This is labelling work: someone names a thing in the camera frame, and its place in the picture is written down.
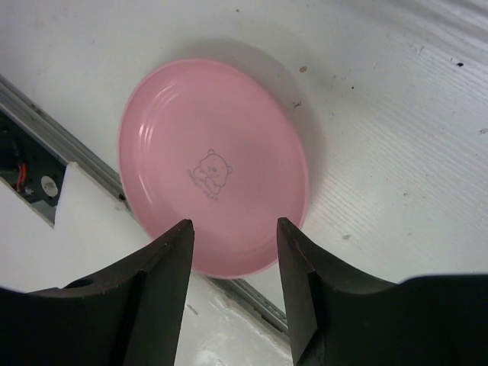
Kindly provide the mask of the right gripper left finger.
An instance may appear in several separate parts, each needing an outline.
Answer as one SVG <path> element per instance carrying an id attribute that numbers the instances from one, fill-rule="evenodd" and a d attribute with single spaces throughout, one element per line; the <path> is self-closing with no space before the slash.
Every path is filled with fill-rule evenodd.
<path id="1" fill-rule="evenodd" d="M 1 291 L 3 365 L 172 365 L 194 249 L 183 220 L 63 288 Z"/>

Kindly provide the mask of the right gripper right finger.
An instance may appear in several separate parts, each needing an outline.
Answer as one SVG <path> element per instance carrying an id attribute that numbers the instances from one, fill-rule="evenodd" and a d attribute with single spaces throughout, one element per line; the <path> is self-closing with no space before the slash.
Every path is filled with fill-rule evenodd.
<path id="1" fill-rule="evenodd" d="M 327 252 L 287 218 L 279 269 L 296 365 L 485 365 L 487 277 L 395 284 Z"/>

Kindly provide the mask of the pink plate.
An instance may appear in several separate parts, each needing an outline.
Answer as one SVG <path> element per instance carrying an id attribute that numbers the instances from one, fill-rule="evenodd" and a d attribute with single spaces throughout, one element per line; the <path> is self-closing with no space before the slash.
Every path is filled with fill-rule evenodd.
<path id="1" fill-rule="evenodd" d="M 189 219 L 192 268 L 244 278 L 278 260 L 281 217 L 302 225 L 310 199 L 303 145 L 288 113 L 251 76 L 180 59 L 134 89 L 120 121 L 120 180 L 151 237 Z"/>

